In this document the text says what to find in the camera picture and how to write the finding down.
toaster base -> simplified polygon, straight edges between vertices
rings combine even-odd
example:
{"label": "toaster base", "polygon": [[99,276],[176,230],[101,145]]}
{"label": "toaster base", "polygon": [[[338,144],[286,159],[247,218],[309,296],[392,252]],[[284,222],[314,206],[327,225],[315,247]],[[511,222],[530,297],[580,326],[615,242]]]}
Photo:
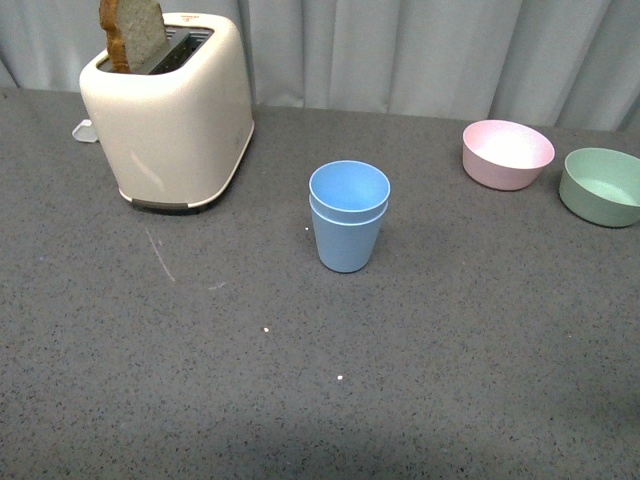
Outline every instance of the toaster base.
{"label": "toaster base", "polygon": [[244,143],[244,147],[242,147],[242,151],[240,152],[240,156],[238,157],[238,160],[236,161],[236,164],[234,165],[233,170],[229,174],[229,177],[227,178],[227,181],[224,183],[224,185],[222,186],[222,188],[220,190],[218,190],[213,195],[211,195],[211,196],[209,196],[209,197],[207,197],[207,198],[205,198],[203,200],[199,200],[197,202],[192,202],[192,203],[165,203],[165,202],[149,201],[149,200],[143,200],[143,199],[140,199],[140,198],[130,197],[126,193],[124,193],[121,188],[118,188],[118,191],[120,192],[120,195],[122,196],[122,198],[124,198],[126,201],[128,201],[131,204],[133,204],[134,206],[139,206],[139,207],[150,209],[150,210],[174,210],[174,211],[179,211],[179,210],[189,210],[189,209],[192,209],[192,208],[203,207],[203,206],[207,205],[208,203],[211,203],[212,201],[214,201],[220,195],[222,195],[222,193],[229,186],[229,183],[231,182],[231,179],[233,178],[234,174],[236,173],[236,170],[238,169],[238,166],[240,165],[240,161],[242,160],[242,157],[244,156],[244,152],[247,150],[247,147],[249,146],[249,142],[251,141],[251,138],[253,137],[253,131],[255,130],[255,126],[256,126],[256,122],[255,121],[251,121],[251,129],[249,130],[249,134],[247,135],[247,140]]}

bread slice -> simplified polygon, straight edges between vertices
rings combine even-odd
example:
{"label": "bread slice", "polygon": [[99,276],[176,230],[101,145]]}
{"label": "bread slice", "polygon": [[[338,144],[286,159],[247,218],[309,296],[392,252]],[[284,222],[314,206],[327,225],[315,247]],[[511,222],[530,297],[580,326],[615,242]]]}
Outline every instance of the bread slice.
{"label": "bread slice", "polygon": [[118,73],[131,73],[168,42],[155,0],[100,0],[100,26]]}

cream toaster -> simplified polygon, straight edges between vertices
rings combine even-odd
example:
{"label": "cream toaster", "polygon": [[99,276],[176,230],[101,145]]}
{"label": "cream toaster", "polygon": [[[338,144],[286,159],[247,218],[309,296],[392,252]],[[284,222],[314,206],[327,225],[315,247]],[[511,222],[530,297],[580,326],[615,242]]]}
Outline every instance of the cream toaster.
{"label": "cream toaster", "polygon": [[240,34],[227,18],[164,14],[167,47],[134,73],[106,49],[80,92],[120,194],[134,205],[189,209],[229,185],[253,134]]}

blue cup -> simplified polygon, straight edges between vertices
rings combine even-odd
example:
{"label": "blue cup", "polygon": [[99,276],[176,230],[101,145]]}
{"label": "blue cup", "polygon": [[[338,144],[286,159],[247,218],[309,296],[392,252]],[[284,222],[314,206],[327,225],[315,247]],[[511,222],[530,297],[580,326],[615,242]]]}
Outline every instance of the blue cup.
{"label": "blue cup", "polygon": [[355,160],[328,163],[309,180],[320,260],[336,272],[364,267],[389,205],[391,185],[377,168]]}

plastic bowl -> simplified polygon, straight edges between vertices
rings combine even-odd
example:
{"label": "plastic bowl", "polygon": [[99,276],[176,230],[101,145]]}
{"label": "plastic bowl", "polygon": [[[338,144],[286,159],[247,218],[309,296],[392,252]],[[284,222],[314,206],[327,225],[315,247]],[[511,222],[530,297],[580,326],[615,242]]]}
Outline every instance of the plastic bowl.
{"label": "plastic bowl", "polygon": [[573,213],[606,227],[640,220],[640,159],[606,148],[582,148],[567,155],[560,198]]}
{"label": "plastic bowl", "polygon": [[544,135],[506,120],[472,123],[462,140],[465,171],[476,182],[497,190],[529,186],[555,156]]}

